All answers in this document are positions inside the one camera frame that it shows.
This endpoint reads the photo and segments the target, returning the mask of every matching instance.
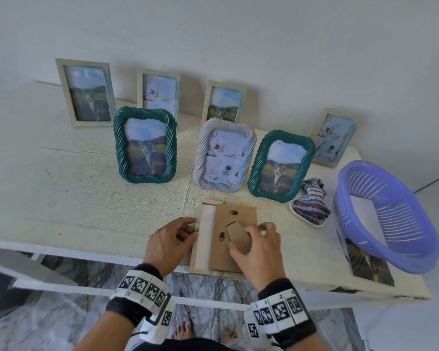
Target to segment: hand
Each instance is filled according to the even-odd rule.
[[[286,278],[281,257],[281,237],[275,224],[262,223],[244,229],[252,238],[252,248],[247,255],[241,253],[229,242],[229,254],[236,261],[247,280],[257,292],[278,278]]]
[[[156,267],[163,277],[174,271],[199,236],[188,225],[196,221],[181,217],[156,230],[146,244],[143,263]]]

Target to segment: marble floor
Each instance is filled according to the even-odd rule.
[[[47,256],[44,264],[81,285],[115,288],[129,266]],[[257,293],[246,281],[172,273],[165,278],[173,295],[249,304]],[[0,351],[71,350],[104,312],[108,298],[33,291],[25,305],[0,319]],[[334,351],[363,351],[351,308],[310,312],[320,335]],[[228,326],[247,337],[243,313],[208,307],[176,307],[176,321],[190,319],[195,336],[219,340]],[[126,350],[140,339],[134,336]]]

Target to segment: laundry basket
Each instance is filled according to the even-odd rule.
[[[439,237],[415,195],[381,167],[355,160],[339,173],[335,205],[340,226],[364,252],[387,260],[399,269],[424,274],[439,257]],[[363,226],[350,196],[373,202],[387,246]]]

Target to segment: checkered cloth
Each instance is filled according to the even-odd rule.
[[[323,202],[327,192],[323,189],[322,180],[316,178],[304,180],[301,188],[307,194],[293,202],[294,211],[313,224],[323,224],[330,215],[330,210]]]

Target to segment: bare foot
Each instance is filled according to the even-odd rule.
[[[223,345],[225,345],[226,343],[228,343],[232,339],[237,339],[236,330],[234,330],[233,328],[227,328],[226,332],[224,333],[223,337],[221,338],[221,343]]]
[[[172,334],[174,340],[187,340],[193,338],[192,325],[190,321],[182,322],[177,325],[174,334]]]

